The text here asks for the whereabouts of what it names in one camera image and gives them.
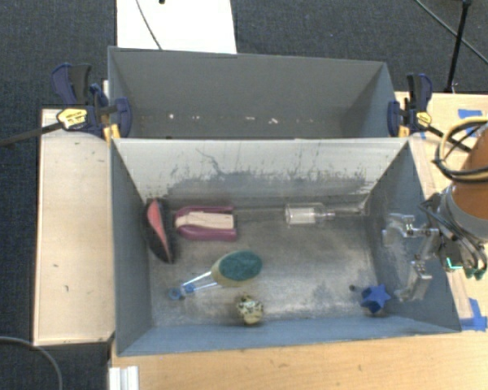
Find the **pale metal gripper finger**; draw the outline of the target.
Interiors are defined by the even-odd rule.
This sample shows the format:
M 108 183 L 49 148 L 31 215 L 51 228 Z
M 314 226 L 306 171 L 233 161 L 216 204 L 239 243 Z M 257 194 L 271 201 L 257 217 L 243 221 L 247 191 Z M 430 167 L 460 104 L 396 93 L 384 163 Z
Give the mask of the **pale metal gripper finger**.
M 396 244 L 400 239 L 414 239 L 416 229 L 412 214 L 391 213 L 387 217 L 386 227 L 381 230 L 381 243 L 385 248 Z
M 401 301 L 423 300 L 433 276 L 427 271 L 425 262 L 411 261 L 405 287 L 395 290 L 394 295 Z

